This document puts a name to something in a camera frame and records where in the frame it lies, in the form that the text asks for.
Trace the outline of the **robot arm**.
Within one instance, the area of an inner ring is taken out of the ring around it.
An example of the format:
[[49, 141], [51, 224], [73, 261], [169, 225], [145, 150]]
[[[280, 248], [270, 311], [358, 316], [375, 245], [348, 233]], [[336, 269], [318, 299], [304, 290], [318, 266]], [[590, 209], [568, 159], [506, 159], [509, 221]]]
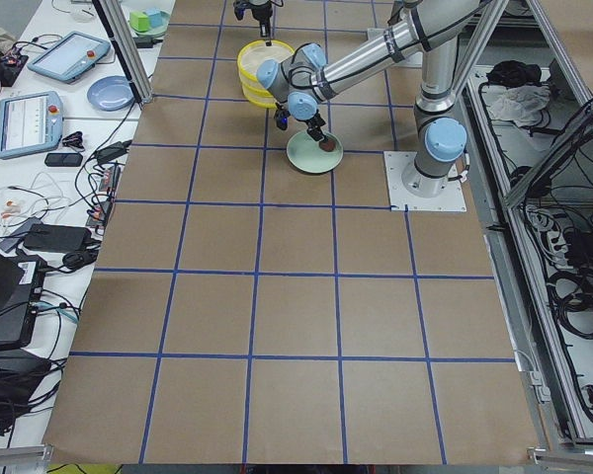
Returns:
[[405, 1], [392, 25], [334, 62], [316, 43], [281, 61], [266, 59], [256, 78], [276, 101], [277, 127], [286, 128], [289, 119], [306, 126], [288, 142], [291, 163], [309, 174], [333, 170], [343, 150], [324, 131], [320, 105], [416, 53], [422, 56], [422, 81], [414, 111], [418, 135], [426, 139], [461, 95], [504, 8], [502, 1]]
[[274, 13], [273, 2], [271, 0], [233, 1], [233, 14], [237, 21], [242, 21], [247, 11], [258, 22], [261, 40], [266, 46], [270, 46], [273, 41], [271, 31], [271, 19]]

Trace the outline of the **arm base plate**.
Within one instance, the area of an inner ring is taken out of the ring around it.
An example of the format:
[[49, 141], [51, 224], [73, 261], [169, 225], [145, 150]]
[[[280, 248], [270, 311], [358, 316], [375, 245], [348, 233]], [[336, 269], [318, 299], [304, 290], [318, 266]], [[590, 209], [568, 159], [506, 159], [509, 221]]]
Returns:
[[416, 169], [415, 156], [412, 151], [383, 154], [389, 207], [398, 211], [466, 212], [457, 166], [452, 164], [445, 177], [427, 178]]

